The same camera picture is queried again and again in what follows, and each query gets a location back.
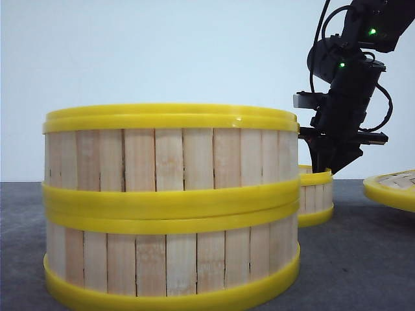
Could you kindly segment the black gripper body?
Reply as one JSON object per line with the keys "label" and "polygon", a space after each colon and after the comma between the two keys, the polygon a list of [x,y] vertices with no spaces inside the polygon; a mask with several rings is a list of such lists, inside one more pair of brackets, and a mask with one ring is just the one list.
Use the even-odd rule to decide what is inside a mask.
{"label": "black gripper body", "polygon": [[321,101],[310,127],[301,127],[299,138],[306,141],[314,173],[327,168],[337,173],[363,155],[362,144],[380,144],[388,141],[384,133],[377,133],[378,126],[363,130],[361,124],[366,117],[374,90],[388,93],[378,84],[386,66],[378,61],[356,61],[323,77],[331,82],[331,88]]}

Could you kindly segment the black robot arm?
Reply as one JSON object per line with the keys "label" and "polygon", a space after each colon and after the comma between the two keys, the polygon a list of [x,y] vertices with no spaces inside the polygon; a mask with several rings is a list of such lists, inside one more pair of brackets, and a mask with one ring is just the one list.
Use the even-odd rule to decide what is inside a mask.
{"label": "black robot arm", "polygon": [[329,91],[311,89],[293,96],[294,107],[316,112],[310,127],[299,134],[309,147],[314,173],[330,169],[335,174],[363,155],[362,144],[388,141],[379,129],[390,120],[392,102],[379,125],[361,126],[376,89],[391,100],[378,82],[386,66],[373,52],[392,52],[413,21],[413,1],[352,1],[330,15],[321,14],[307,66],[310,77],[327,82]]}

